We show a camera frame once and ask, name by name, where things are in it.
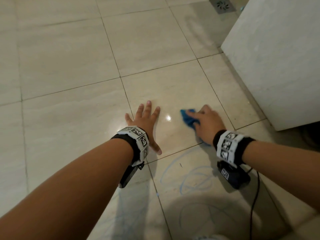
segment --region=tiled floor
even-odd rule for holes
[[[231,130],[304,145],[272,129],[222,54],[248,0],[231,1],[237,12],[218,15],[209,0],[0,0],[0,215],[151,100],[163,154],[116,191],[90,239],[247,239],[256,175],[232,191],[179,110],[207,103]],[[314,214],[263,180],[255,239]]]

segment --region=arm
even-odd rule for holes
[[[210,145],[216,133],[226,129],[218,113],[208,105],[198,113],[187,113],[200,121],[200,125],[194,124],[197,136]],[[242,161],[320,210],[320,153],[253,141],[246,147]]]
[[[139,106],[135,121],[153,138],[160,108],[150,116],[151,102]],[[86,239],[115,192],[133,158],[133,149],[122,139],[112,139],[78,157],[56,172],[16,207],[0,218],[3,239]]]

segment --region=person's left arm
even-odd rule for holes
[[[151,102],[141,104],[128,125],[142,128],[150,146],[160,108],[151,115]],[[56,172],[0,218],[3,239],[86,239],[114,194],[134,151],[123,139],[111,139]]]

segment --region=person's right arm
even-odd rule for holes
[[[198,113],[187,114],[195,123],[197,136],[212,145],[216,133],[225,130],[217,112],[208,105]],[[320,153],[262,141],[245,149],[242,161],[276,184],[320,211]]]

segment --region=floor drain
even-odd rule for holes
[[[210,3],[218,14],[236,11],[230,0],[210,0]]]

